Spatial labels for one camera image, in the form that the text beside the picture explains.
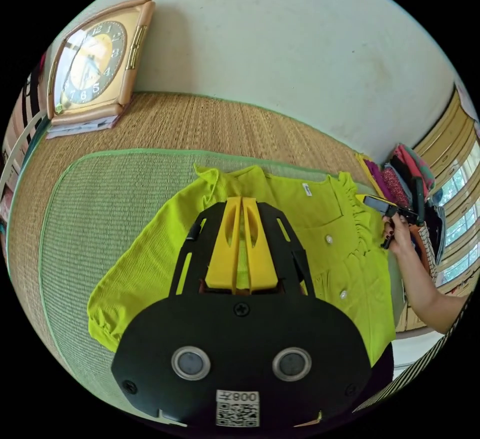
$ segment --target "qr code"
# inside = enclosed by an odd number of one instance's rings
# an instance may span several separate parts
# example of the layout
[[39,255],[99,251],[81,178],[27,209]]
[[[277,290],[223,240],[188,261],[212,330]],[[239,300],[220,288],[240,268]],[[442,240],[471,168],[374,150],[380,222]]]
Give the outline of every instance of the qr code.
[[258,403],[218,402],[216,425],[231,428],[255,428],[259,426]]

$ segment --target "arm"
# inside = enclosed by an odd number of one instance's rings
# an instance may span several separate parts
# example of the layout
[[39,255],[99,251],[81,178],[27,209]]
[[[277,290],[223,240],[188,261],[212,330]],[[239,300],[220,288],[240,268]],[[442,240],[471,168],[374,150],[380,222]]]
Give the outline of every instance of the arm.
[[427,326],[446,334],[460,314],[467,296],[455,297],[439,292],[413,247],[396,258],[413,312]]
[[410,230],[405,219],[398,214],[384,218],[385,237],[394,236],[390,250],[395,254],[401,272],[406,296],[413,312],[427,326],[446,334],[460,314],[467,297],[455,297],[442,294],[425,270],[410,238]]

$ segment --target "green mat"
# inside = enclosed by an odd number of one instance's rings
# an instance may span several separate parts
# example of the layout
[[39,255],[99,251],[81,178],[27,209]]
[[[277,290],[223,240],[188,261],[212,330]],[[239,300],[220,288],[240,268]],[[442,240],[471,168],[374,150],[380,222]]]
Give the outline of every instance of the green mat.
[[[76,380],[101,400],[131,414],[115,382],[113,353],[88,332],[94,287],[130,247],[160,207],[197,176],[193,164],[230,172],[259,165],[272,174],[323,181],[326,173],[288,164],[205,151],[131,149],[86,155],[57,181],[39,245],[40,292],[55,345]],[[375,192],[358,185],[359,193]],[[404,305],[398,268],[390,261],[394,317]]]

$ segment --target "yellow-green shirt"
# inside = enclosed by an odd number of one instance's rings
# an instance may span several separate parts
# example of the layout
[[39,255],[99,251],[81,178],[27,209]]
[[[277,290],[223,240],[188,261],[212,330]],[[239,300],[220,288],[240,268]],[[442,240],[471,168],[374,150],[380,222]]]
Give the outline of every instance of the yellow-green shirt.
[[[229,197],[253,197],[284,212],[306,250],[316,297],[355,323],[373,365],[395,339],[388,256],[380,248],[382,216],[356,199],[350,174],[314,182],[274,176],[258,166],[231,173],[195,170],[198,179],[161,207],[93,290],[90,335],[116,351],[130,321],[168,297],[178,254],[198,214]],[[240,248],[239,289],[248,288],[247,267]]]

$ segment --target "human hand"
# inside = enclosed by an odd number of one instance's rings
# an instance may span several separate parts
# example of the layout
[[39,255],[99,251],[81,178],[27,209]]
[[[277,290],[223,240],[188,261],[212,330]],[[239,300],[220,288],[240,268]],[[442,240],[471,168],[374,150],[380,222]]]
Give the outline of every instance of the human hand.
[[388,237],[393,236],[390,242],[390,251],[396,256],[411,252],[414,246],[410,238],[410,229],[407,220],[403,216],[400,216],[398,212],[396,212],[391,219],[390,217],[383,216],[382,220],[385,223],[383,237],[388,239]]

